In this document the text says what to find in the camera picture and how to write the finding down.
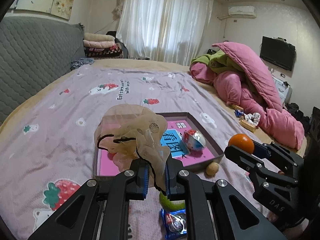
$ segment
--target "silver screw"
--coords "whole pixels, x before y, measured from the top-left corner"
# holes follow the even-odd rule
[[[182,176],[182,177],[186,177],[186,176],[189,175],[189,171],[181,170],[181,171],[179,171],[179,175]]]
[[[97,181],[94,180],[94,179],[90,179],[90,180],[87,181],[87,186],[88,186],[88,187],[93,187],[93,186],[95,186],[96,184],[97,184]]]
[[[132,171],[132,170],[127,170],[127,171],[124,172],[124,174],[125,174],[125,176],[127,176],[127,177],[131,177],[131,176],[134,175],[134,171]]]
[[[219,179],[218,180],[218,185],[220,187],[225,187],[226,185],[228,185],[228,182],[226,180],[224,180],[224,179]]]

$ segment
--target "orange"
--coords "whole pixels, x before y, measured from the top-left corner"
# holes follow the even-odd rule
[[[234,145],[249,154],[253,154],[254,143],[252,139],[246,134],[238,133],[232,136],[228,142],[228,146],[231,145]]]

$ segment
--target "white curtain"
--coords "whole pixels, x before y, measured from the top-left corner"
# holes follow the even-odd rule
[[[117,38],[130,57],[189,65],[212,6],[213,0],[125,0]]]

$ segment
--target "black flat screen television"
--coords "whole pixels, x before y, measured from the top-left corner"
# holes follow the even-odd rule
[[[260,58],[283,69],[292,71],[296,48],[284,41],[263,36]]]

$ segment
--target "green blanket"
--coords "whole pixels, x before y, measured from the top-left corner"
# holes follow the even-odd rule
[[[219,50],[213,55],[205,54],[191,60],[191,63],[197,62],[206,64],[207,67],[211,68],[211,70],[218,75],[225,71],[233,71],[238,73],[243,79],[246,79],[250,91],[258,95],[257,89],[248,79],[248,77],[244,73],[244,70],[222,50]]]

